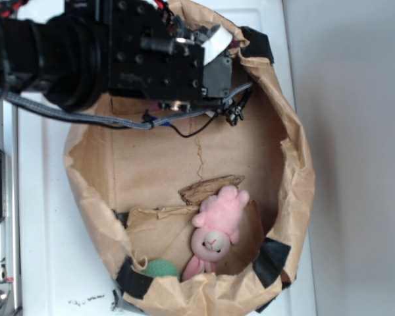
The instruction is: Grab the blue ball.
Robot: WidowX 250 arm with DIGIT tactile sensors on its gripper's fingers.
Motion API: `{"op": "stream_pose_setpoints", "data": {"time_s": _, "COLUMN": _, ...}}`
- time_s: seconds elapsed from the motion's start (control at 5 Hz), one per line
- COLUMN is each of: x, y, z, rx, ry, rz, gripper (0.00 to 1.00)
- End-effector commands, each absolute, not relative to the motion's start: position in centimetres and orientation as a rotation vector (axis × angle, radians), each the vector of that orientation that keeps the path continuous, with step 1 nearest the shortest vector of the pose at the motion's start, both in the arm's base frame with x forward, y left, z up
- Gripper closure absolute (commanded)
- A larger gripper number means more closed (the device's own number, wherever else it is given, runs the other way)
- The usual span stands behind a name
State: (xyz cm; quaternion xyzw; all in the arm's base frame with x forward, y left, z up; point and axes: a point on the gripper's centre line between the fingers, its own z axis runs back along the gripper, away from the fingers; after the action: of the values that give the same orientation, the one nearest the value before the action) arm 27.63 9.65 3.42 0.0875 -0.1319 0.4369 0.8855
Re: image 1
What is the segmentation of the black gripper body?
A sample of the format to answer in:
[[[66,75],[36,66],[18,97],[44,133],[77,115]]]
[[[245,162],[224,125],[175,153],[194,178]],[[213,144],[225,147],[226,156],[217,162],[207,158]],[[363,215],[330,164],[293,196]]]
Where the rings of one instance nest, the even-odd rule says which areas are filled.
[[[199,107],[203,47],[180,41],[145,1],[113,1],[110,8],[109,93]]]

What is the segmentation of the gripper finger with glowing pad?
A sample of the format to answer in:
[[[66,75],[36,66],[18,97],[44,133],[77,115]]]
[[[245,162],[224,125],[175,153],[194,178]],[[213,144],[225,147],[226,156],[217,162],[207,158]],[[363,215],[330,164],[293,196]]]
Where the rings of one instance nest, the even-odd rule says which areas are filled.
[[[215,25],[208,29],[202,26],[194,31],[198,44],[204,48],[203,63],[208,65],[228,48],[232,41],[232,34],[222,25]]]
[[[229,95],[232,78],[232,59],[229,52],[221,53],[203,68],[203,95],[224,98]]]

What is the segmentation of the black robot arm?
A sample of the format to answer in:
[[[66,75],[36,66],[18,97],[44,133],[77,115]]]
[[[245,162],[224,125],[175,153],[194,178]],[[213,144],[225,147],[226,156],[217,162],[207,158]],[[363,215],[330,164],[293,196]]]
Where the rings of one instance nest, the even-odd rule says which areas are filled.
[[[39,92],[65,111],[103,93],[182,110],[219,108],[231,91],[232,35],[190,26],[166,2],[66,1],[40,24],[0,2],[0,96]]]

